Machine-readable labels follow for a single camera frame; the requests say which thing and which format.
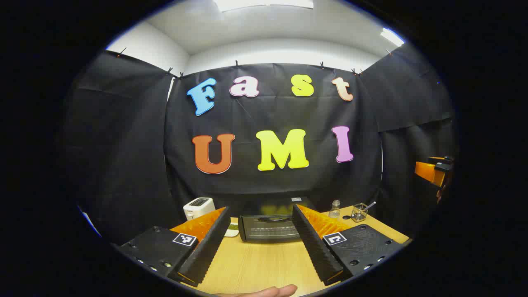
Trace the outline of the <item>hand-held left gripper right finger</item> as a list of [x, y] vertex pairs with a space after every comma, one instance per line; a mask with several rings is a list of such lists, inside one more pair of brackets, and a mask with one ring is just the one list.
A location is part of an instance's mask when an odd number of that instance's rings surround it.
[[292, 222], [324, 285], [358, 278], [406, 247], [368, 224], [347, 226], [302, 205]]

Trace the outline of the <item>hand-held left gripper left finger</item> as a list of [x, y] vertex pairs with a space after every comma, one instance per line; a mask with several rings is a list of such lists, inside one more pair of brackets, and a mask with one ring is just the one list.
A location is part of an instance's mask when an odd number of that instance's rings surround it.
[[221, 207], [171, 229], [154, 226], [117, 250], [157, 275], [197, 287], [223, 241], [230, 216], [230, 208]]

